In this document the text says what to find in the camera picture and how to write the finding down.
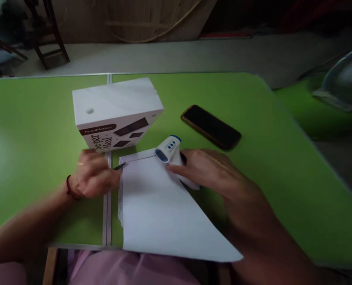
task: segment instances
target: gray floor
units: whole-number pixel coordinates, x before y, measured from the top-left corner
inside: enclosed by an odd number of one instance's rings
[[[285,87],[318,63],[352,48],[352,30],[335,38],[304,32],[256,36],[250,40],[200,40],[156,44],[67,44],[71,62],[48,59],[44,70],[33,50],[29,60],[11,60],[0,51],[3,70],[14,76],[55,76],[103,72],[219,72],[244,71],[259,75],[271,88]],[[316,142],[318,149],[352,188],[352,134]]]

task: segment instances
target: infrared thermometer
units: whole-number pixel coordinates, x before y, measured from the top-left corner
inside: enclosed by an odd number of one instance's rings
[[[163,163],[174,164],[178,166],[184,166],[184,162],[181,159],[180,154],[181,139],[178,136],[170,135],[166,138],[156,149],[155,154],[158,159]],[[189,179],[176,174],[177,177],[188,187],[199,190],[200,186]]]

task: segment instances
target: pink clothing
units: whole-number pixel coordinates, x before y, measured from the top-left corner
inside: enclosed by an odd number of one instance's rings
[[[69,273],[74,284],[199,284],[179,259],[126,251],[80,251]],[[0,284],[26,284],[24,267],[15,262],[0,264]]]

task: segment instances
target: wooden panel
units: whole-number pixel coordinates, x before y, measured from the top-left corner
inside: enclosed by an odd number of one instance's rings
[[[202,0],[169,34],[157,41],[197,39],[217,0]],[[115,43],[113,35],[140,41],[172,26],[198,0],[52,0],[65,43]],[[41,1],[37,7],[45,15]]]

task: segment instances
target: red bracelet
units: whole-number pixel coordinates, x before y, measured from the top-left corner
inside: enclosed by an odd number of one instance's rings
[[[79,201],[81,200],[80,197],[78,197],[76,194],[73,193],[72,190],[70,190],[70,185],[69,185],[69,178],[70,178],[71,175],[69,175],[67,178],[66,178],[66,187],[68,188],[68,190],[66,191],[66,194],[72,196],[72,198],[76,201]]]

